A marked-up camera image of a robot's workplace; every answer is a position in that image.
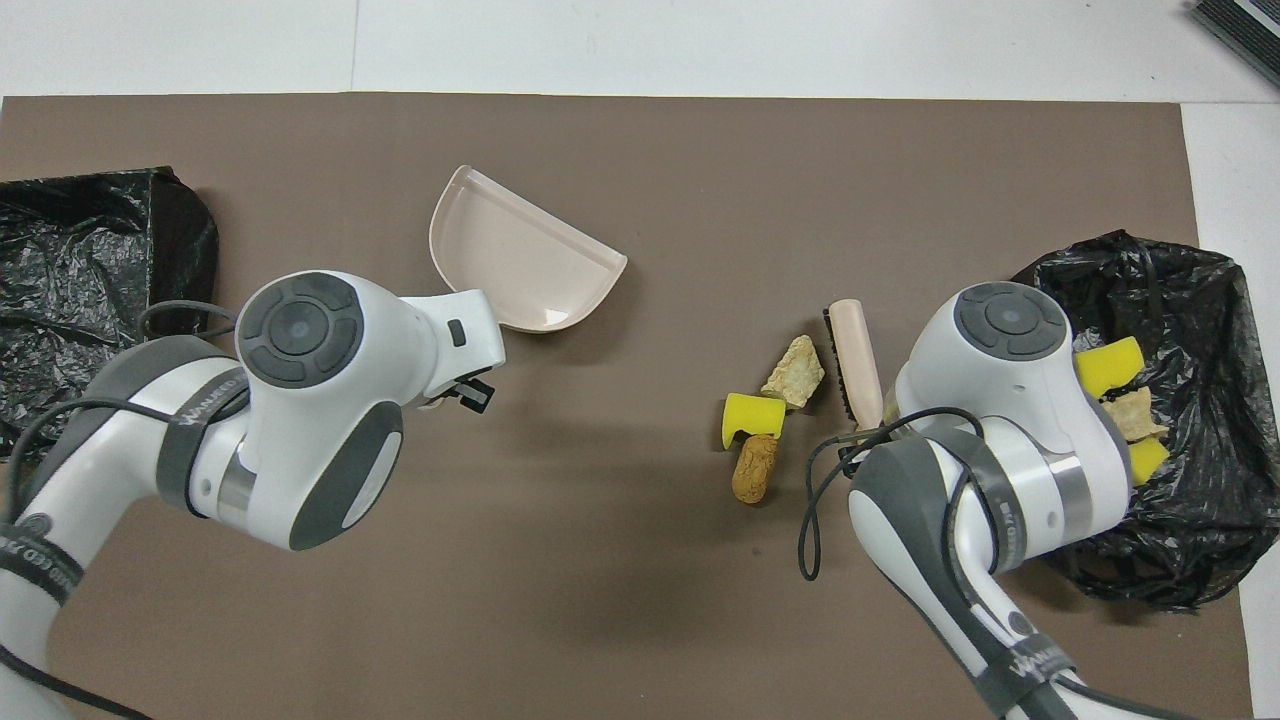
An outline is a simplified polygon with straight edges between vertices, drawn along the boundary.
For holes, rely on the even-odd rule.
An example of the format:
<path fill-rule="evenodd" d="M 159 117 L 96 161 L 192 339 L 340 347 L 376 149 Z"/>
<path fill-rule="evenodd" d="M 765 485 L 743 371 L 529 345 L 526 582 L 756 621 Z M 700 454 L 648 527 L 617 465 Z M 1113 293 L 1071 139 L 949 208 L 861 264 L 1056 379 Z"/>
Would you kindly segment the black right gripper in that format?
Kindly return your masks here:
<path fill-rule="evenodd" d="M 879 441 L 879 432 L 855 432 L 838 436 L 838 469 L 844 475 L 854 475 L 867 452 Z"/>

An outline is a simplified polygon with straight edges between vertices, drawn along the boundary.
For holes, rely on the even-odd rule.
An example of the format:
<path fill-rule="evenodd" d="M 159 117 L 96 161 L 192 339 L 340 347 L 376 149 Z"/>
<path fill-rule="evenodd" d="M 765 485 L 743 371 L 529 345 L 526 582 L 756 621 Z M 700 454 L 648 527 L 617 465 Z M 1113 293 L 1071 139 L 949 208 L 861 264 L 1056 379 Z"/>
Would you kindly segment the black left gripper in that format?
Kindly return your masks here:
<path fill-rule="evenodd" d="M 484 414 L 495 396 L 495 387 L 489 384 L 485 372 L 476 372 L 452 380 L 438 395 L 439 401 L 456 400 L 471 413 Z"/>

